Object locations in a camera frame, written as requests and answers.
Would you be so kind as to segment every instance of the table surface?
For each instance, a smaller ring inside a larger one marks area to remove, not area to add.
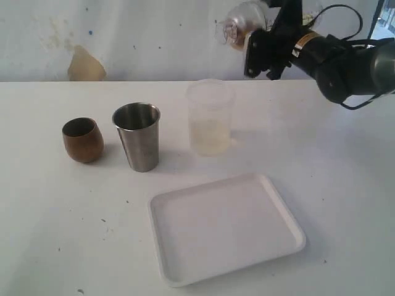
[[[229,82],[232,146],[189,148],[188,82],[0,83],[0,294],[392,295],[395,100],[359,111],[314,81]],[[143,101],[160,108],[160,163],[136,173],[111,122]],[[61,128],[91,117],[105,154],[65,153]],[[288,257],[173,289],[159,276],[147,202],[158,192],[248,172],[269,176],[307,236]]]

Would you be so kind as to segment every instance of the clear plastic cup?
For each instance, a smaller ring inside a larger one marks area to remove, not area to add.
[[[224,81],[201,80],[187,90],[189,140],[201,156],[215,156],[230,145],[230,125],[235,95]]]

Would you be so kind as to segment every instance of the metal tumbler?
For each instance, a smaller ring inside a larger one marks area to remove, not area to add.
[[[124,105],[112,116],[135,171],[151,171],[159,162],[159,118],[159,109],[147,103]]]

